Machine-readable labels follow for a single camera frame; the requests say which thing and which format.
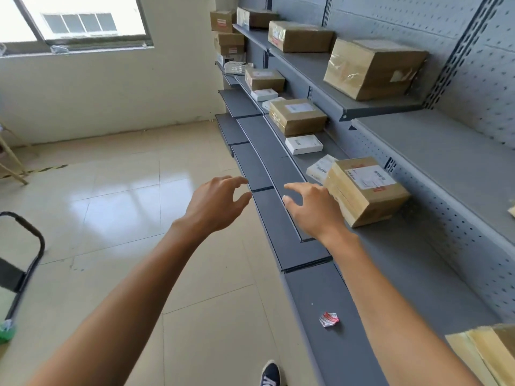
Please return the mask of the person's right hand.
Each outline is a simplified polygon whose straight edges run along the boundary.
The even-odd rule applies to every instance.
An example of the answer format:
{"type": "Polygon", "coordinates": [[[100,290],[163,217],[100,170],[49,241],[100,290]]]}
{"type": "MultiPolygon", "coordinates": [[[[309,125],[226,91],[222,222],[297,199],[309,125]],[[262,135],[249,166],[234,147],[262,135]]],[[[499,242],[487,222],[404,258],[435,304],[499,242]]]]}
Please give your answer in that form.
{"type": "Polygon", "coordinates": [[[357,242],[357,236],[347,229],[339,204],[327,188],[307,182],[286,183],[284,187],[301,195],[304,213],[302,221],[296,223],[308,235],[326,247],[357,242]]]}

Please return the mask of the person's left hand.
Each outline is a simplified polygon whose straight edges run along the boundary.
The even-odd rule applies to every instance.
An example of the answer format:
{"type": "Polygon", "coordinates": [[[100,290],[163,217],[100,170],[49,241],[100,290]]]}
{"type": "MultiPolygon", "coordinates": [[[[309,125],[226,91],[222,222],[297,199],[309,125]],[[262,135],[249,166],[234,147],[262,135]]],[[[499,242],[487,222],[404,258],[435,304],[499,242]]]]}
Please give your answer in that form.
{"type": "Polygon", "coordinates": [[[229,217],[229,198],[247,185],[242,176],[215,177],[199,186],[192,195],[185,214],[172,227],[196,238],[207,238],[211,233],[230,226],[237,218],[229,217]]]}

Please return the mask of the person's left forearm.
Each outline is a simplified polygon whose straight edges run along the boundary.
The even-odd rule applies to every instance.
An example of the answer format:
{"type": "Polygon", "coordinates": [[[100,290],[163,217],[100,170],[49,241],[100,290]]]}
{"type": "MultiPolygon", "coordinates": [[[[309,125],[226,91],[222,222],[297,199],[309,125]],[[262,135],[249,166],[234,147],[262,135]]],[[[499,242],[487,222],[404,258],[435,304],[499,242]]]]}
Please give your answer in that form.
{"type": "Polygon", "coordinates": [[[215,231],[176,220],[26,386],[124,386],[185,265],[215,231]]]}

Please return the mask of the white box with grey print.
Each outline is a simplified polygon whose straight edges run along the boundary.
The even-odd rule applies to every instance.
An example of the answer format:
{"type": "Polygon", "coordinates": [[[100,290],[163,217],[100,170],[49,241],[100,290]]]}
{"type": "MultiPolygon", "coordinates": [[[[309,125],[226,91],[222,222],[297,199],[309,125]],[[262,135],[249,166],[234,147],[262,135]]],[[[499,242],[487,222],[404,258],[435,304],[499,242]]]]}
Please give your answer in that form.
{"type": "Polygon", "coordinates": [[[337,161],[337,158],[331,155],[325,155],[307,168],[306,175],[323,185],[332,164],[337,161]]]}

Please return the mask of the cardboard box with white label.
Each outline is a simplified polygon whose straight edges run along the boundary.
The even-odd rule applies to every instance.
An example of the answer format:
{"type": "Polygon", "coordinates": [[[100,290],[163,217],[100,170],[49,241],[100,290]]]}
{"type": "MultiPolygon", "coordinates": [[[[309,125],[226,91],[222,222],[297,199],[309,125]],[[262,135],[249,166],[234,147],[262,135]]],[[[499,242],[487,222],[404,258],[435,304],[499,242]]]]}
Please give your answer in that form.
{"type": "Polygon", "coordinates": [[[319,133],[328,116],[308,99],[274,100],[269,116],[285,137],[319,133]]]}

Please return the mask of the small cardboard box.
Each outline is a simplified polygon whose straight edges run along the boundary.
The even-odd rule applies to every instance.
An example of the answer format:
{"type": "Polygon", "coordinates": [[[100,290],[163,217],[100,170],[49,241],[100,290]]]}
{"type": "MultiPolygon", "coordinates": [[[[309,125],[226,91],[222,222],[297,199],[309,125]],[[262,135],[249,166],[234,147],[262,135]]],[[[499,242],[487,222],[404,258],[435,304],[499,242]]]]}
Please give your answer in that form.
{"type": "Polygon", "coordinates": [[[275,69],[246,68],[245,82],[251,91],[272,89],[283,92],[285,77],[275,69]]]}

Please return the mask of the white plastic basket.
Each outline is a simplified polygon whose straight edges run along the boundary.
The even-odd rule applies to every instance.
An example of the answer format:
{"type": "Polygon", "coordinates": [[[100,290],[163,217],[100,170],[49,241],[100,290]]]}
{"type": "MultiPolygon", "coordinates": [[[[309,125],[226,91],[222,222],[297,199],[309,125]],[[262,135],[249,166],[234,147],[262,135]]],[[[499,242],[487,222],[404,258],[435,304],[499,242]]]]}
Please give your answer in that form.
{"type": "Polygon", "coordinates": [[[247,69],[253,69],[253,63],[244,63],[237,61],[228,61],[223,65],[223,71],[226,74],[243,76],[247,69]]]}

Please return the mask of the grey metal shelving unit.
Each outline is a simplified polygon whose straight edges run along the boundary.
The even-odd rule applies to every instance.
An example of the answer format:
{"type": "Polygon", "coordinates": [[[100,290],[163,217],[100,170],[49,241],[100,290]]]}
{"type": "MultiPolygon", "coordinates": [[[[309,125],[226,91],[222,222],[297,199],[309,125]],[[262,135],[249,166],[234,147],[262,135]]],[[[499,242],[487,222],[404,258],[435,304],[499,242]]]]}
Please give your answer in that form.
{"type": "Polygon", "coordinates": [[[488,23],[515,29],[515,0],[215,0],[274,10],[350,38],[386,38],[432,53],[407,97],[357,103],[323,81],[327,53],[273,49],[265,29],[242,29],[248,59],[278,67],[286,94],[327,113],[320,153],[294,158],[268,112],[238,77],[220,90],[222,138],[248,178],[257,214],[300,327],[316,382],[387,386],[336,263],[294,224],[281,197],[314,180],[324,155],[372,156],[411,194],[391,219],[357,227],[373,261],[440,336],[515,324],[515,44],[488,44],[488,23]],[[336,312],[340,323],[319,318],[336,312]]]}

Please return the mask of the large taped cardboard box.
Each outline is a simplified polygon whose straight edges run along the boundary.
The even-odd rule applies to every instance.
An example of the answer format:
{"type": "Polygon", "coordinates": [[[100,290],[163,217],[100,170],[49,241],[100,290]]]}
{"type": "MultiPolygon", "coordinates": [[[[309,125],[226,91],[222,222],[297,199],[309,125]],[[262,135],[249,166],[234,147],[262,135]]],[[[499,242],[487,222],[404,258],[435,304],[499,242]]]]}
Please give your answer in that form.
{"type": "Polygon", "coordinates": [[[338,38],[323,80],[356,101],[402,96],[428,55],[386,39],[338,38]]]}

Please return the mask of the cardboard box red label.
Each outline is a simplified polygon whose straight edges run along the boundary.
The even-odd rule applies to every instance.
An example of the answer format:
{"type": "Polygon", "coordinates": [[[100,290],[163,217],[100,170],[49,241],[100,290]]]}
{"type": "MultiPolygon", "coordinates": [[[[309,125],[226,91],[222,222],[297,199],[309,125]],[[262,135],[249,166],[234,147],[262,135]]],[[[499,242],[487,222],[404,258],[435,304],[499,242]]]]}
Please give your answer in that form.
{"type": "Polygon", "coordinates": [[[236,10],[211,11],[211,30],[222,33],[234,33],[233,24],[236,23],[236,10]]]}
{"type": "Polygon", "coordinates": [[[245,53],[245,36],[241,33],[215,32],[214,46],[217,53],[233,56],[245,53]]]}

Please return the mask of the person's dark blue shoe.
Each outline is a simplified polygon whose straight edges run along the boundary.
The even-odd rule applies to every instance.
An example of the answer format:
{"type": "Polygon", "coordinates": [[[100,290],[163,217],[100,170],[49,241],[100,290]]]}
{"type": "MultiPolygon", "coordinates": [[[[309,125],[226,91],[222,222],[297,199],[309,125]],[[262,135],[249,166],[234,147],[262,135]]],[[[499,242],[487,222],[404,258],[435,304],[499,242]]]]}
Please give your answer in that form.
{"type": "Polygon", "coordinates": [[[281,386],[281,370],[274,360],[265,364],[259,386],[281,386]]]}

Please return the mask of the flat wide cardboard box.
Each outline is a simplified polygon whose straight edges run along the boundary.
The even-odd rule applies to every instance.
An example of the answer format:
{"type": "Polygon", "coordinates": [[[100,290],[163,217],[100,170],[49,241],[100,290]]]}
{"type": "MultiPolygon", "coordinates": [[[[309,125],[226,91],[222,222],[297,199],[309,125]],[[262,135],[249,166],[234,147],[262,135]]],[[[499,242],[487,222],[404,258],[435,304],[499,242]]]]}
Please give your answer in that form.
{"type": "Polygon", "coordinates": [[[285,53],[326,53],[331,49],[334,31],[292,21],[269,22],[268,41],[285,53]]]}

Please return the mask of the dark long cardboard box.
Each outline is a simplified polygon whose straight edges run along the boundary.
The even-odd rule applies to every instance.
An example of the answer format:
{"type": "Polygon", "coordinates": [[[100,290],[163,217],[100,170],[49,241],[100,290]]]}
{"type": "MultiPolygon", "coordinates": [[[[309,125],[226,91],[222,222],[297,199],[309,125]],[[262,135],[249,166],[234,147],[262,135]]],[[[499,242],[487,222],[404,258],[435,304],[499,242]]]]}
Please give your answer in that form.
{"type": "Polygon", "coordinates": [[[268,29],[271,21],[280,20],[280,15],[269,10],[255,10],[238,7],[236,23],[247,30],[268,29]]]}

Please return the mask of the pale yellow cardboard box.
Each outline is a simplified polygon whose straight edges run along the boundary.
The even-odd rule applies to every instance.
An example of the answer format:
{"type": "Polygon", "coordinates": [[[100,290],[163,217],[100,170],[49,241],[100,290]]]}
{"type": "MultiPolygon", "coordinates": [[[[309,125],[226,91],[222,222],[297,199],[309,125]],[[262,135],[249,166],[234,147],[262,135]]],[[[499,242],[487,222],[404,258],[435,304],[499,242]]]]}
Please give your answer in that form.
{"type": "Polygon", "coordinates": [[[515,324],[480,326],[446,340],[483,386],[515,386],[515,324]]]}

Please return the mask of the green plastic item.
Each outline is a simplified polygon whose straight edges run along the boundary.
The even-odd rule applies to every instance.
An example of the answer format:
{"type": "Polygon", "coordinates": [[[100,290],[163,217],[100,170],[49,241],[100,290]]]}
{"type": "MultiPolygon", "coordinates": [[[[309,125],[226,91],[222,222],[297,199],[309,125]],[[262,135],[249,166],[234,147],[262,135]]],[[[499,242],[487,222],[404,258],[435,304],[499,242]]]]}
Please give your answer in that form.
{"type": "Polygon", "coordinates": [[[8,344],[15,336],[16,328],[12,319],[0,323],[0,345],[8,344]]]}

